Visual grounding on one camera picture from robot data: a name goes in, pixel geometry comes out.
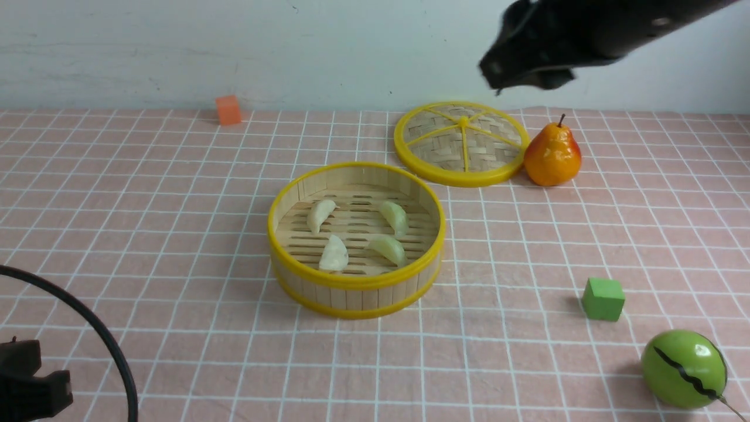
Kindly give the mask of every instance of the orange block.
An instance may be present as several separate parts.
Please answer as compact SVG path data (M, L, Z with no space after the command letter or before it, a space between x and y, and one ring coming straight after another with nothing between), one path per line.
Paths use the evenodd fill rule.
M239 101L235 95L216 98L216 111L219 113L219 125L236 125L242 122Z

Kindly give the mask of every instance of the woven bamboo lid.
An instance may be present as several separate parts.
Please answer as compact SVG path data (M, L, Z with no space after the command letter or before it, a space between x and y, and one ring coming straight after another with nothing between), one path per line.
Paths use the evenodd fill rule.
M428 104L396 125L396 153L420 177L478 188L510 179L524 165L529 135L507 114L462 101Z

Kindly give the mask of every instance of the yellow rim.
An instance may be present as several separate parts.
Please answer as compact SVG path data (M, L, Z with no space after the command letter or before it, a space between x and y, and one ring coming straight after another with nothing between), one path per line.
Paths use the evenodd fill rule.
M521 143L520 146L518 146L519 154L516 156L516 158L513 159L510 163L502 166L501 168L498 168L496 170L490 170L490 171L482 171L478 173L470 173L468 171L464 171L463 173L459 173L456 171L450 171L445 170L439 167L435 167L431 164L425 163L421 159L417 158L414 154L412 154L411 150L409 149L409 145L413 143L406 143L404 141L404 136L402 133L404 132L404 126L408 123L408 121L416 116L417 114L429 111L438 115L441 115L448 120L456 120L451 118L450 116L445 116L443 113L437 112L435 110L432 110L433 107L440 107L444 105L457 105L457 106L465 106L465 107L473 107L478 108L482 110L477 115L472 116L469 118L469 122L474 120L476 117L479 117L481 115L493 113L498 116L501 116L502 118L508 120L511 125L513 125L516 130L518 130L518 133L520 134ZM465 128L461 128L461 134L463 135L463 147L464 147L464 166L467 169L469 162L466 157L466 135L465 135ZM501 140L502 142L511 143L512 145L517 145L515 143L512 143L508 141L507 139L497 136L492 133L485 133L483 130L478 128L472 128L474 130L480 131L481 133L487 134L489 136L495 137L498 140ZM425 138L427 136L430 136L431 134L434 134L435 132L432 132L430 134L424 134L421 136L421 138ZM394 134L394 144L396 147L396 154L398 155L398 158L403 162L404 165L406 165L411 171L416 173L418 176L430 180L431 182L439 183L441 185L449 185L449 186L457 186L460 188L479 188L482 186L489 186L489 185L495 185L497 183L505 182L506 180L513 177L524 165L524 152L526 151L526 148L529 146L529 134L526 132L526 129L516 120L510 117L508 114L503 113L502 111L495 110L492 107L485 106L483 104L477 104L477 103L471 103L466 101L445 101L440 103L432 103L428 104L422 107L417 107L414 110L411 110L406 115L404 115L399 121L398 124L396 124L395 134Z
M278 239L276 239L273 224L274 215L276 213L278 204L281 201L281 198L284 197L284 195L290 189L292 189L302 180L307 179L308 177L315 176L318 173L323 173L341 167L376 167L394 171L416 182L430 195L430 198L432 198L432 200L437 205L440 227L437 231L437 238L435 239L435 243L433 243L433 245L427 250L427 252L425 252L424 255L422 255L419 259L412 262L411 264L403 268L399 268L398 270L391 271L390 273L380 274L378 276L345 276L341 274L328 274L316 270L312 267L308 267L307 265L304 265L301 262L297 261L292 255L289 254L289 252L284 250L284 248L281 246L281 243L279 243ZM440 199L438 199L437 195L435 195L435 192L433 192L432 189L430 189L430 187L425 182L420 180L417 176L414 176L408 171L401 170L398 167L389 166L387 164L370 162L347 162L331 164L316 170L312 170L311 172L303 174L302 176L293 180L289 185L281 189L281 192L279 192L273 204L271 205L271 209L268 211L268 214L267 230L268 241L271 243L271 253L276 256L281 264L292 271L292 273L295 273L296 275L302 277L303 279L306 279L309 282L329 288L338 288L342 290L351 290L353 287L355 287L356 290L375 290L397 285L404 280L410 279L413 276L419 274L425 267L427 267L427 265L430 264L430 262L432 262L435 257L440 254L440 251L443 249L443 243L446 239L446 216L443 212L442 205L440 204Z
M369 309L367 311L349 311L345 309L334 309L328 306L321 305L319 303L315 303L312 300L309 300L303 297L302 295L297 294L294 290L292 290L292 288L289 287L289 285L287 284L287 281L284 280L279 274L278 270L276 270L276 266L274 266L274 273L276 274L276 281L279 283L281 288L286 292L286 294L288 294L292 299L299 302L300 305L306 308L312 309L316 312L320 312L328 316L332 316L334 318L368 319L368 318L378 318L378 317L390 315L394 312L402 310L403 308L406 308L407 306L419 300L420 297L424 296L425 293L427 293L427 291L430 290L430 287L432 287L432 284L435 283L435 279L437 279L437 276L440 274L440 267L442 265L443 265L442 262L438 263L437 270L432 275L432 277L430 277L430 279L427 281L427 284L425 284L421 289L414 292L413 295L407 297L406 299L400 301L399 303L394 303L393 305L386 306L384 308Z

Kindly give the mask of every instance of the white dumpling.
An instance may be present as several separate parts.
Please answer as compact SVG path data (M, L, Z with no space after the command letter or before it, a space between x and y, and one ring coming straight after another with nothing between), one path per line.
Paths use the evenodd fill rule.
M318 269L326 272L341 271L349 265L349 251L344 242L332 234L323 248L323 254L320 255Z
M390 200L383 202L378 209L380 214L385 217L388 224L391 225L396 237L402 237L409 230L409 216L404 208Z
M397 267L403 267L407 264L407 253L404 251L404 245L391 236L380 236L370 241L367 245L369 249L381 254L385 259L396 264Z
M307 215L307 228L313 234L320 233L320 226L333 213L333 210L337 208L336 203L330 199L324 199L316 203Z

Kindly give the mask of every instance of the green block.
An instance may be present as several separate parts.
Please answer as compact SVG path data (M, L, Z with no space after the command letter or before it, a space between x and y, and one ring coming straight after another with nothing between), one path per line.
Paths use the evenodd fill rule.
M623 313L625 293L617 280L589 278L583 298L583 310L591 319L617 321Z

